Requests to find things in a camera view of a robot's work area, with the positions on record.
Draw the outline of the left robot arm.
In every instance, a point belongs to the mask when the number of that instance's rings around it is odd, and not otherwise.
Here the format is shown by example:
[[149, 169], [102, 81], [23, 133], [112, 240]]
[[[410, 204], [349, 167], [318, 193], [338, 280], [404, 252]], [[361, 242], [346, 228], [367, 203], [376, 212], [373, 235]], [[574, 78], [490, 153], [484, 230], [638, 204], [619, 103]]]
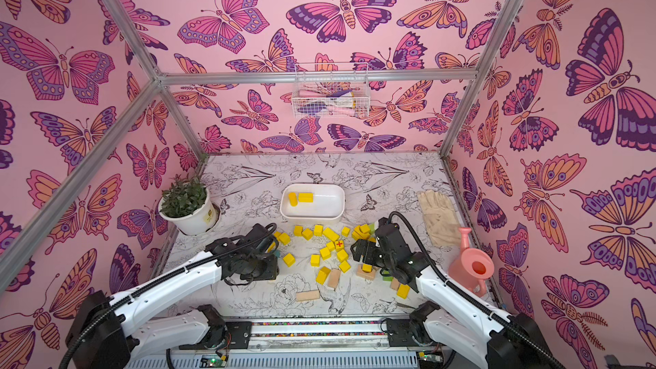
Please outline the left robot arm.
[[66, 336], [59, 366], [124, 368], [174, 348], [229, 345], [227, 323], [212, 305], [169, 318], [159, 314], [202, 288], [228, 282], [232, 275], [243, 285], [277, 278], [276, 230], [274, 223], [254, 224], [246, 235], [219, 238], [179, 268], [144, 284], [110, 295], [88, 295]]

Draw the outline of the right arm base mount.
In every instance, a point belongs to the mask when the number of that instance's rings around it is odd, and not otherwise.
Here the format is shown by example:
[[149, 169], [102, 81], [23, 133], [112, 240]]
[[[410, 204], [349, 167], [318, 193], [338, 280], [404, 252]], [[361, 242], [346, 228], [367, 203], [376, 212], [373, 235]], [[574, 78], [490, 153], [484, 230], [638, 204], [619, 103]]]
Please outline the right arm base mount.
[[379, 329], [387, 336], [391, 347], [436, 348], [444, 343], [431, 339], [426, 329], [411, 319], [384, 318], [379, 322]]

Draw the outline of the yellow cylinder block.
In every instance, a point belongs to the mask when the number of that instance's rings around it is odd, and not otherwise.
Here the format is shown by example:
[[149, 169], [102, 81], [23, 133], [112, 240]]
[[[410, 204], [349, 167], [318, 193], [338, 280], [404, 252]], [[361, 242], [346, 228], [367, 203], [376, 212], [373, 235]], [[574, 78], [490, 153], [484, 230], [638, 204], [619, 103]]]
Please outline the yellow cylinder block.
[[298, 205], [298, 198], [296, 193], [290, 192], [288, 194], [288, 199], [289, 199], [290, 206], [296, 207]]

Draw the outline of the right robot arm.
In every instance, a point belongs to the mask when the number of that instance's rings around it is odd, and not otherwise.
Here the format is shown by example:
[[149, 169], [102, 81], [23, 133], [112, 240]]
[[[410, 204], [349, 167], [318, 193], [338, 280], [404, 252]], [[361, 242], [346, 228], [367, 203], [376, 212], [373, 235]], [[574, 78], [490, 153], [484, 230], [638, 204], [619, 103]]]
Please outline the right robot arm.
[[420, 238], [408, 219], [393, 211], [379, 220], [375, 239], [358, 240], [350, 251], [425, 298], [411, 314], [420, 343], [448, 346], [479, 368], [561, 368], [534, 319], [512, 315], [485, 302], [450, 278], [423, 244], [411, 250], [402, 234]]

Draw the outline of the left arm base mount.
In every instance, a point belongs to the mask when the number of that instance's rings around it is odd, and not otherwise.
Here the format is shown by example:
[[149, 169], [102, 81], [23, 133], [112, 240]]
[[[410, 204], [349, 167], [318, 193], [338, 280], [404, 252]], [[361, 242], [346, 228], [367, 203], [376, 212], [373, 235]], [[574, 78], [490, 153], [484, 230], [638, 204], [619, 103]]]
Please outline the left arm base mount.
[[252, 321], [228, 321], [211, 326], [208, 333], [195, 344], [197, 350], [247, 350], [251, 340]]

